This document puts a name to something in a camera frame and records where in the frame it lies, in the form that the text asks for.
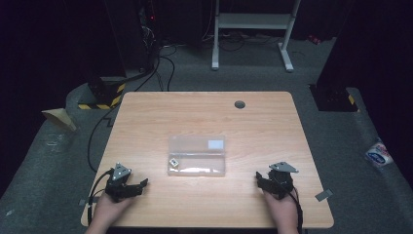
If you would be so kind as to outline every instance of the black cable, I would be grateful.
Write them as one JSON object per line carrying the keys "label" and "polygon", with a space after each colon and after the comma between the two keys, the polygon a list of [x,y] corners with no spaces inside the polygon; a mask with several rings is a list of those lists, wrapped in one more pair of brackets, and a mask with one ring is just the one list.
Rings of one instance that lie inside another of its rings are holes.
{"label": "black cable", "polygon": [[137,88],[134,90],[135,92],[137,92],[140,88],[142,88],[142,86],[143,86],[144,84],[146,84],[146,82],[148,82],[148,81],[155,75],[155,73],[158,71],[159,63],[160,63],[160,61],[159,61],[159,59],[158,59],[158,63],[156,64],[156,67],[155,67],[154,71],[152,72],[152,74],[151,74],[144,82],[142,82],[142,84],[140,84],[139,87],[137,87]]}
{"label": "black cable", "polygon": [[159,83],[159,88],[161,89],[161,91],[164,91],[164,83],[162,82],[162,77],[161,74],[159,74],[159,72],[156,72],[156,76],[158,76],[158,83]]}
{"label": "black cable", "polygon": [[173,52],[171,52],[171,53],[169,53],[169,54],[166,54],[166,55],[160,55],[160,56],[161,56],[161,57],[168,57],[168,56],[171,56],[171,55],[175,54],[176,51],[177,51],[177,47],[176,47],[175,45],[164,46],[163,48],[161,48],[161,50],[164,49],[164,48],[170,48],[170,47],[173,47],[173,48],[174,48],[174,51],[173,51]]}
{"label": "black cable", "polygon": [[245,45],[245,39],[242,37],[242,35],[240,33],[238,33],[238,34],[239,34],[238,37],[230,37],[229,39],[224,40],[224,42],[228,42],[228,43],[240,43],[241,42],[241,45],[238,48],[231,49],[231,50],[230,49],[225,49],[222,46],[219,46],[219,48],[222,49],[223,51],[226,51],[226,52],[235,52],[235,51],[240,50]]}
{"label": "black cable", "polygon": [[114,109],[116,109],[118,106],[120,105],[120,103],[118,103],[115,107],[111,108],[105,115],[103,115],[102,118],[100,118],[100,120],[97,122],[97,124],[94,125],[94,129],[92,130],[91,135],[89,136],[89,142],[88,142],[88,164],[89,167],[92,169],[92,171],[94,171],[95,173],[97,173],[97,170],[94,168],[94,166],[92,166],[92,162],[91,162],[91,145],[92,145],[92,138],[94,137],[94,132],[97,129],[97,126],[100,124],[100,122],[102,122],[103,120],[109,120],[107,126],[110,126],[110,122],[112,120],[112,118],[107,118],[107,116],[112,113],[112,111]]}
{"label": "black cable", "polygon": [[236,31],[235,35],[230,34],[229,36],[224,37],[224,41],[229,42],[229,43],[239,43],[239,42],[244,41],[244,38],[243,38],[243,35],[239,31]]}
{"label": "black cable", "polygon": [[[157,72],[159,67],[159,60],[158,60],[158,64],[156,65],[155,69],[153,70],[152,74],[134,91],[138,91],[146,82],[148,82],[148,80],[150,78],[152,78],[152,76]],[[88,142],[88,164],[89,167],[91,168],[92,171],[94,171],[95,173],[97,173],[97,169],[94,168],[94,166],[92,165],[91,162],[91,145],[92,145],[92,138],[94,137],[94,132],[97,129],[97,126],[103,121],[103,120],[108,120],[107,123],[107,127],[113,127],[113,124],[111,124],[112,122],[112,118],[107,118],[107,116],[112,113],[113,110],[115,110],[118,106],[120,106],[121,102],[119,102],[115,107],[113,107],[112,109],[110,109],[105,115],[103,115],[102,118],[100,118],[100,120],[94,125],[94,129],[92,130],[91,135],[89,136],[89,142]]]}
{"label": "black cable", "polygon": [[120,80],[120,81],[106,81],[105,83],[108,84],[108,85],[123,85],[123,84],[125,84],[125,83],[130,82],[130,81],[139,80],[139,79],[147,76],[151,71],[152,71],[152,70],[149,69],[149,70],[145,71],[145,72],[142,73],[142,74],[138,74],[138,75],[132,76],[132,77],[130,77],[130,78],[128,78],[128,79],[124,79],[124,80]]}
{"label": "black cable", "polygon": [[169,58],[165,58],[165,57],[159,57],[159,58],[168,60],[170,64],[172,65],[172,73],[170,74],[170,77],[168,80],[168,86],[167,86],[167,91],[169,92],[170,81],[172,80],[173,73],[175,72],[175,63],[173,63],[173,61]]}
{"label": "black cable", "polygon": [[114,171],[114,169],[110,169],[109,171],[105,172],[94,183],[94,187],[92,188],[91,195],[89,196],[89,201],[88,201],[88,225],[91,225],[91,222],[92,222],[92,205],[94,203],[94,195],[95,195],[94,191],[96,190],[97,185],[100,183],[100,181],[103,179],[103,177],[107,176],[107,175],[111,175],[113,173],[113,171]]}
{"label": "black cable", "polygon": [[300,205],[300,198],[298,197],[298,191],[297,188],[295,188],[294,186],[292,187],[295,191],[295,194],[297,195],[297,199],[294,198],[294,196],[292,196],[292,194],[286,190],[284,187],[282,187],[281,183],[274,178],[274,181],[279,185],[279,187],[284,190],[284,192],[286,192],[294,201],[295,203],[295,207],[297,208],[297,215],[298,215],[298,233],[303,233],[303,210],[301,209],[301,205]]}
{"label": "black cable", "polygon": [[212,0],[210,0],[210,13],[209,13],[209,21],[207,23],[207,28],[206,28],[206,33],[204,33],[204,36],[201,38],[201,40],[205,40],[207,33],[209,32],[209,28],[210,28],[210,23],[212,22],[212,12],[213,12],[213,4],[212,4]]}
{"label": "black cable", "polygon": [[270,42],[270,40],[273,39],[273,38],[276,38],[276,37],[269,36],[267,39],[263,40],[262,42],[252,42],[252,41],[250,42],[250,41],[248,41],[248,39],[249,39],[248,38],[248,39],[245,39],[245,43],[247,45],[258,45],[258,46],[260,46],[260,45],[269,45],[269,44],[277,43],[277,42],[280,42],[280,40],[281,40],[281,37],[279,37],[276,40]]}
{"label": "black cable", "polygon": [[95,192],[94,197],[96,196],[97,193],[104,191],[104,188],[100,189],[99,191]]}

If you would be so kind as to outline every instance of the white label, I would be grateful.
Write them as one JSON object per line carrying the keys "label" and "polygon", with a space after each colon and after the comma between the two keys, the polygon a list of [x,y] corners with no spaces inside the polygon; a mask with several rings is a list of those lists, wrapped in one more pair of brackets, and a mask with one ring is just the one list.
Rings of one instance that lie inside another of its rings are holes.
{"label": "white label", "polygon": [[207,142],[208,149],[223,149],[224,148],[224,140],[209,140]]}

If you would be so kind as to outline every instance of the clear plastic box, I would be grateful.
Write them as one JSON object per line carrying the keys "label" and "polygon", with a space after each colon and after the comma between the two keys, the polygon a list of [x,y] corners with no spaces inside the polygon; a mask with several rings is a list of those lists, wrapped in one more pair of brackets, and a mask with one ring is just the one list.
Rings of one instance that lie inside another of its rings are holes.
{"label": "clear plastic box", "polygon": [[225,176],[224,136],[171,136],[169,176]]}

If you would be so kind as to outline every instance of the small object in box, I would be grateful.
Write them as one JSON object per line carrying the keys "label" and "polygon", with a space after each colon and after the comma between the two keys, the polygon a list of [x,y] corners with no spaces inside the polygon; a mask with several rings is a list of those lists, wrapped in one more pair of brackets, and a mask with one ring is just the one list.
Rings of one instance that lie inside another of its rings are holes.
{"label": "small object in box", "polygon": [[171,165],[173,165],[174,168],[179,165],[178,161],[176,161],[176,159],[174,158],[170,159],[169,162]]}

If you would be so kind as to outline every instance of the wooden table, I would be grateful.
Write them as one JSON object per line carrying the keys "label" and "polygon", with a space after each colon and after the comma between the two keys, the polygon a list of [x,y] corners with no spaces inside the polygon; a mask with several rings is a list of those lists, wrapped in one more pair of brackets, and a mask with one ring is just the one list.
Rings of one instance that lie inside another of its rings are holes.
{"label": "wooden table", "polygon": [[[241,100],[245,108],[237,108]],[[169,137],[225,136],[226,175],[168,176]],[[149,178],[116,226],[274,227],[255,172],[287,162],[304,211],[304,228],[328,228],[333,217],[315,195],[319,181],[293,99],[286,92],[127,93],[96,178],[116,162],[132,169],[128,184]],[[104,179],[96,191],[105,186]],[[87,209],[82,216],[87,225]]]}

